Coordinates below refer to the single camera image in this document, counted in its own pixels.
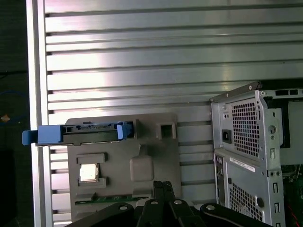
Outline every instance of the orange object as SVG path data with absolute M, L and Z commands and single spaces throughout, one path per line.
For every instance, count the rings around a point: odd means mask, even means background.
M 6 115 L 4 115 L 3 117 L 1 117 L 1 120 L 2 120 L 4 123 L 6 123 L 6 122 L 8 122 L 8 121 L 10 120 L 10 118 L 9 118 L 9 116 L 6 114 Z

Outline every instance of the rectangular slot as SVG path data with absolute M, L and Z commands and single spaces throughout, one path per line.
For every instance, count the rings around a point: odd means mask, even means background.
M 280 203 L 275 203 L 275 213 L 280 213 Z
M 270 149 L 270 159 L 275 159 L 276 158 L 276 149 L 271 148 Z
M 172 125 L 161 125 L 162 138 L 172 138 Z
M 232 131 L 231 130 L 222 130 L 222 141 L 224 143 L 232 143 Z
M 298 94 L 298 90 L 296 89 L 296 90 L 290 90 L 289 91 L 289 94 L 291 95 L 291 96 L 296 96 L 297 94 Z
M 279 193 L 278 183 L 273 183 L 274 193 Z
M 288 90 L 278 90 L 276 91 L 276 96 L 287 96 Z

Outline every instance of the square hole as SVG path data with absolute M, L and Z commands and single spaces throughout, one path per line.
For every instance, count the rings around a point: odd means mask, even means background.
M 172 125 L 161 125 L 162 138 L 172 138 Z
M 288 95 L 288 90 L 277 90 L 275 91 L 276 96 L 287 96 Z
M 290 94 L 291 96 L 296 96 L 296 95 L 298 94 L 298 90 L 290 90 L 290 91 L 289 91 L 289 94 Z

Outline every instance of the blue cable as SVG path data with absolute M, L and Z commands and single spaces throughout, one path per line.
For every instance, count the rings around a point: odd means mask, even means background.
M 14 90 L 8 90 L 8 91 L 0 92 L 0 96 L 1 96 L 1 95 L 4 95 L 4 94 L 7 94 L 7 93 L 14 93 L 14 94 L 17 94 L 17 95 L 19 95 L 19 96 L 21 96 L 21 97 L 23 97 L 23 98 L 26 98 L 26 97 L 27 97 L 27 95 L 26 95 L 25 93 L 20 92 L 20 91 L 14 91 Z M 1 126 L 1 125 L 6 125 L 6 124 L 9 124 L 9 123 L 19 122 L 19 121 L 20 121 L 22 118 L 24 118 L 26 115 L 27 115 L 27 114 L 25 113 L 25 114 L 23 114 L 23 115 L 21 115 L 21 116 L 18 116 L 18 117 L 15 117 L 15 118 L 13 118 L 13 119 L 10 119 L 10 120 L 9 120 L 8 122 L 6 122 L 6 123 L 1 122 L 1 123 L 0 123 L 0 126 Z

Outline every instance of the metal computer case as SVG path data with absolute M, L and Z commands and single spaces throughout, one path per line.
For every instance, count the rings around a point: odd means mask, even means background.
M 211 99 L 218 203 L 285 226 L 281 164 L 303 160 L 281 151 L 301 157 L 290 140 L 288 109 L 302 104 L 302 84 L 258 81 Z

